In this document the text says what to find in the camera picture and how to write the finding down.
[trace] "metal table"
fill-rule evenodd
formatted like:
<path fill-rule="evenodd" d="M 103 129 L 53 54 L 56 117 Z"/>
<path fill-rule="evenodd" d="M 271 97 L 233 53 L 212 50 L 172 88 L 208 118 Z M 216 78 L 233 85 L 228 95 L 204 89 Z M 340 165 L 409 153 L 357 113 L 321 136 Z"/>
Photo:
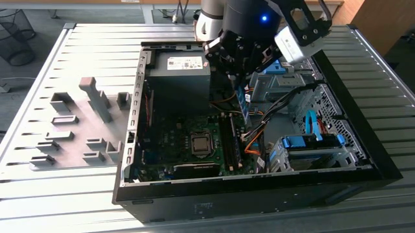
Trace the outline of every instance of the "metal table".
<path fill-rule="evenodd" d="M 165 40 L 193 40 L 192 26 L 66 25 L 0 144 L 1 232 L 413 232 L 415 98 L 359 31 L 347 27 L 332 28 L 324 52 L 404 177 L 383 189 L 325 208 L 143 226 L 111 204 L 115 166 L 28 169 L 14 147 L 25 144 L 20 132 L 32 129 L 32 109 L 50 108 L 41 102 L 44 89 L 64 90 L 76 76 L 95 76 L 105 91 L 131 92 L 140 42 Z"/>

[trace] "green circuit board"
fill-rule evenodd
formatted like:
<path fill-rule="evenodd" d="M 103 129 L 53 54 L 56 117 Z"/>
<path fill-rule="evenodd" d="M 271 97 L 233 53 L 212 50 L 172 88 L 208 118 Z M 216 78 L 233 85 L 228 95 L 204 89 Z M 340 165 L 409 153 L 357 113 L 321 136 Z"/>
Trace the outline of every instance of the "green circuit board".
<path fill-rule="evenodd" d="M 173 166 L 179 164 L 215 163 L 220 165 L 219 176 L 252 174 L 255 158 L 241 155 L 241 168 L 229 170 L 225 165 L 221 145 L 219 116 L 195 116 L 179 118 L 161 118 L 157 121 L 155 145 L 144 151 L 144 163 L 140 171 L 147 181 L 171 180 Z M 237 136 L 245 132 L 244 120 L 235 115 L 235 130 Z M 192 153 L 191 137 L 195 134 L 209 135 L 211 153 L 208 156 L 195 156 Z"/>

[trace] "ram slot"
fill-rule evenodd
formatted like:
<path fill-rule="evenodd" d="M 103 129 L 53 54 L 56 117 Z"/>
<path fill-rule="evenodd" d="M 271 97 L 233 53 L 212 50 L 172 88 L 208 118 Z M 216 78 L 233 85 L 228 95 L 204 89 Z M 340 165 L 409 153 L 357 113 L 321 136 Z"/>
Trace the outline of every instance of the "ram slot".
<path fill-rule="evenodd" d="M 225 160 L 225 168 L 233 171 L 241 167 L 239 140 L 236 137 L 233 121 L 231 116 L 219 117 L 219 130 Z"/>

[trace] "motherboard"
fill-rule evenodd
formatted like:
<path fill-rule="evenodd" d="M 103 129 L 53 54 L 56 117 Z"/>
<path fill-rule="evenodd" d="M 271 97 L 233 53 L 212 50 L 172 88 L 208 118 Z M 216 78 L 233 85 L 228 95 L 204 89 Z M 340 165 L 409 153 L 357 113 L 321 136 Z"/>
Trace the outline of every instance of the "motherboard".
<path fill-rule="evenodd" d="M 143 138 L 139 175 L 144 181 L 253 174 L 253 155 L 239 142 L 240 114 L 160 117 Z"/>

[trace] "gray plastic block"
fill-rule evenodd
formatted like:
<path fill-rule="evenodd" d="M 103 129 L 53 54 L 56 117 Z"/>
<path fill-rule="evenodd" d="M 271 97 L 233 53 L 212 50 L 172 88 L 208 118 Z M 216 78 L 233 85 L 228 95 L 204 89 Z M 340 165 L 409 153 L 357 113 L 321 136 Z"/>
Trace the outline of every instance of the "gray plastic block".
<path fill-rule="evenodd" d="M 116 97 L 116 103 L 120 110 L 129 110 L 131 108 L 131 95 L 128 92 L 119 92 Z"/>
<path fill-rule="evenodd" d="M 36 148 L 42 152 L 48 153 L 58 150 L 58 144 L 53 140 L 38 142 Z"/>
<path fill-rule="evenodd" d="M 29 163 L 34 166 L 52 166 L 54 164 L 54 159 L 52 156 L 34 156 L 32 157 Z"/>
<path fill-rule="evenodd" d="M 105 161 L 105 157 L 99 151 L 85 152 L 82 159 L 85 160 L 86 163 L 96 163 Z"/>
<path fill-rule="evenodd" d="M 77 122 L 78 122 L 78 119 L 74 115 L 56 116 L 52 118 L 52 121 L 50 121 L 53 125 L 69 125 L 69 124 L 76 124 Z"/>
<path fill-rule="evenodd" d="M 88 138 L 85 144 L 93 151 L 104 151 L 107 148 L 107 142 L 103 138 Z"/>
<path fill-rule="evenodd" d="M 95 87 L 96 80 L 95 77 L 84 77 L 80 80 L 78 88 L 86 93 L 92 105 L 92 108 L 97 111 L 99 116 L 103 119 L 103 122 L 111 122 L 112 117 L 107 109 L 108 99 L 104 98 L 105 94 L 100 93 Z"/>
<path fill-rule="evenodd" d="M 73 100 L 66 92 L 57 92 L 53 94 L 49 103 L 54 108 L 56 112 L 69 112 L 70 110 L 66 104 L 72 102 Z"/>
<path fill-rule="evenodd" d="M 73 139 L 74 134 L 70 131 L 61 131 L 61 132 L 48 132 L 45 135 L 46 140 L 52 139 Z"/>
<path fill-rule="evenodd" d="M 9 86 L 4 81 L 0 80 L 0 93 L 6 93 L 10 90 Z"/>
<path fill-rule="evenodd" d="M 116 149 L 115 149 L 111 142 L 108 142 L 108 144 L 107 144 L 105 153 L 108 154 L 108 156 L 113 162 L 117 162 L 117 160 L 119 160 L 119 154 L 121 151 L 121 147 L 123 147 L 121 141 L 117 142 Z"/>
<path fill-rule="evenodd" d="M 64 29 L 73 29 L 76 26 L 76 23 L 65 23 L 64 24 Z"/>

